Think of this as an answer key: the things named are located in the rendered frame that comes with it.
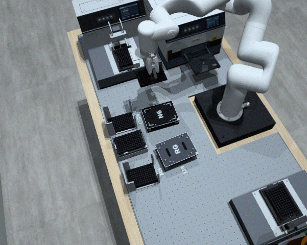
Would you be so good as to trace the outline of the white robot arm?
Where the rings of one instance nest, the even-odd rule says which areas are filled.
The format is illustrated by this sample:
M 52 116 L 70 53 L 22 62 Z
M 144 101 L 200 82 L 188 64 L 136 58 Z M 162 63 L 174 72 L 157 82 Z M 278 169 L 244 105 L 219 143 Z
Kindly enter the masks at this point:
M 217 114 L 225 121 L 236 121 L 242 116 L 243 108 L 250 105 L 249 102 L 243 104 L 247 90 L 267 92 L 277 64 L 278 45 L 263 41 L 272 10 L 271 0 L 167 0 L 151 11 L 150 20 L 138 25 L 139 48 L 128 48 L 128 52 L 134 68 L 140 67 L 140 59 L 154 58 L 158 53 L 158 41 L 178 35 L 179 27 L 171 14 L 187 13 L 203 17 L 215 9 L 236 15 L 249 13 L 237 57 L 263 68 L 233 64 L 228 69 L 226 87 L 217 105 Z

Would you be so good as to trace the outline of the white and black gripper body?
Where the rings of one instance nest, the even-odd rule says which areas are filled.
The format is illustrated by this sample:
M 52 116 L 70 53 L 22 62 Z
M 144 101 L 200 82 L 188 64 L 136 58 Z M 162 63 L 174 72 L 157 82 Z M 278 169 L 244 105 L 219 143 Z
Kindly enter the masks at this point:
M 158 63 L 157 54 L 154 56 L 154 58 L 147 57 L 147 58 L 144 58 L 143 61 L 144 61 L 144 64 L 146 66 L 146 69 L 149 75 L 151 75 L 153 68 L 155 69 L 157 73 L 159 73 L 159 63 Z

